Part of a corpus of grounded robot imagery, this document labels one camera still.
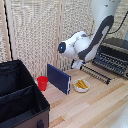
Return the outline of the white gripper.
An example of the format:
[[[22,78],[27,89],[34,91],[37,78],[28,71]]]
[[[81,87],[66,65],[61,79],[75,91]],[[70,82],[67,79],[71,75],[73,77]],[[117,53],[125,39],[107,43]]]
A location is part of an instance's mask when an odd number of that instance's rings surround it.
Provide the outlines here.
[[[83,61],[82,60],[76,60],[76,59],[74,59],[72,61],[72,64],[71,64],[71,68],[72,69],[80,69],[81,66],[82,66],[82,64],[83,64]]]

